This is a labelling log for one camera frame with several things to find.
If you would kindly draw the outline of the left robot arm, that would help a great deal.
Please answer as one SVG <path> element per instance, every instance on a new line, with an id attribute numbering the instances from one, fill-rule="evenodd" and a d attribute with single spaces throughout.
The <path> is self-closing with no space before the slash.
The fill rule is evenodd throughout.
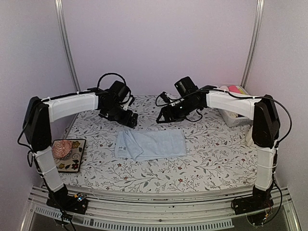
<path id="1" fill-rule="evenodd" d="M 130 88 L 120 81 L 115 81 L 106 90 L 96 87 L 46 99 L 30 99 L 21 132 L 27 140 L 24 146 L 33 154 L 35 165 L 48 187 L 50 198 L 61 209 L 69 208 L 72 202 L 51 153 L 50 124 L 63 117 L 98 110 L 100 117 L 134 128 L 138 115 L 128 109 L 132 101 Z"/>

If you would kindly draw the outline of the light blue cloth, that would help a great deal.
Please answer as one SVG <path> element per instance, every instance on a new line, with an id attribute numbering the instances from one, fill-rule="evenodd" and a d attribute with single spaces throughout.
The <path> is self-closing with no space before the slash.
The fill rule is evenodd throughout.
<path id="1" fill-rule="evenodd" d="M 182 130 L 134 131 L 125 129 L 118 133 L 115 143 L 117 158 L 128 158 L 137 162 L 187 155 Z M 121 146 L 127 147 L 127 150 L 119 150 Z"/>

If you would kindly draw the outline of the cream white towel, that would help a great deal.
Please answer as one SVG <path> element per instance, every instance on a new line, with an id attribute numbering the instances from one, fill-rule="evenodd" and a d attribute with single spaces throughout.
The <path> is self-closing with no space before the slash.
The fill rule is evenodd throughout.
<path id="1" fill-rule="evenodd" d="M 242 117 L 241 115 L 237 114 L 237 113 L 234 113 L 234 112 L 229 112 L 229 116 L 232 117 L 232 118 L 239 118 L 239 117 Z"/>

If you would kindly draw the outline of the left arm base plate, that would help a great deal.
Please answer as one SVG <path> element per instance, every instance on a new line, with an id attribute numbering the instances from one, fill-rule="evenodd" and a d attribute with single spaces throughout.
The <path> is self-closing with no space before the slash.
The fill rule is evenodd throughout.
<path id="1" fill-rule="evenodd" d="M 46 205 L 57 208 L 65 212 L 73 212 L 77 214 L 86 214 L 88 208 L 88 199 L 79 200 L 79 196 L 60 195 L 59 198 L 53 193 L 49 193 L 49 198 Z"/>

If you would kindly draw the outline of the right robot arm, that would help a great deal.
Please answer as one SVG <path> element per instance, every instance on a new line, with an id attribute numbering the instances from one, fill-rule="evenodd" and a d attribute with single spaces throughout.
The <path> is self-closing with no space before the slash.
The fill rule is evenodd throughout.
<path id="1" fill-rule="evenodd" d="M 204 108 L 234 112 L 253 121 L 252 140 L 257 147 L 257 179 L 252 196 L 234 199 L 231 207 L 238 215 L 273 206 L 270 192 L 277 185 L 274 173 L 277 150 L 282 141 L 279 137 L 281 123 L 276 109 L 278 101 L 270 95 L 244 96 L 210 85 L 199 88 L 190 77 L 182 78 L 174 86 L 180 98 L 172 100 L 166 92 L 159 95 L 165 103 L 161 105 L 157 123 L 181 122 L 190 112 Z"/>

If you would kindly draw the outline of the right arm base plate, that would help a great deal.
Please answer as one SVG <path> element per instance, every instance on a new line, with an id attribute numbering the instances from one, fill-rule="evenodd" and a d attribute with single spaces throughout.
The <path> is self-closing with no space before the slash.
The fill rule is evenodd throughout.
<path id="1" fill-rule="evenodd" d="M 231 202 L 231 208 L 236 215 L 250 213 L 261 209 L 270 208 L 274 205 L 271 194 L 256 194 L 248 197 L 235 198 Z"/>

